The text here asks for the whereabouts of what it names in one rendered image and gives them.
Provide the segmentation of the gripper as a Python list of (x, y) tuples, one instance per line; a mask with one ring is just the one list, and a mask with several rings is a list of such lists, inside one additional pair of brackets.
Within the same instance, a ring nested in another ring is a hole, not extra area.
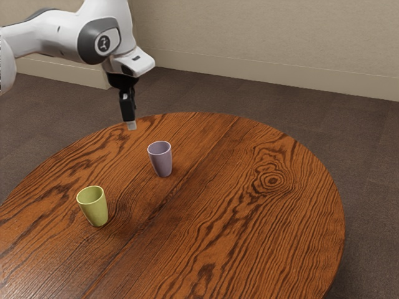
[(119, 89), (119, 105), (122, 119), (127, 125), (128, 130), (136, 130), (135, 101), (131, 91), (139, 81), (139, 78), (125, 74), (106, 73), (108, 83), (111, 87)]

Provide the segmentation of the purple cup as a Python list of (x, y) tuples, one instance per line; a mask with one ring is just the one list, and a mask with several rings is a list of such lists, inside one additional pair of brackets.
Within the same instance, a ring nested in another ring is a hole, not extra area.
[(155, 141), (147, 147), (147, 153), (155, 173), (165, 178), (172, 172), (171, 145), (167, 141)]

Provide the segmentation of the green cup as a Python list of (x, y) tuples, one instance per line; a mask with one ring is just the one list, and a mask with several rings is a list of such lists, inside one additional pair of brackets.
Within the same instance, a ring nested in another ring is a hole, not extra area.
[(108, 205), (102, 187), (88, 186), (83, 188), (77, 194), (76, 201), (92, 226), (101, 227), (107, 223)]

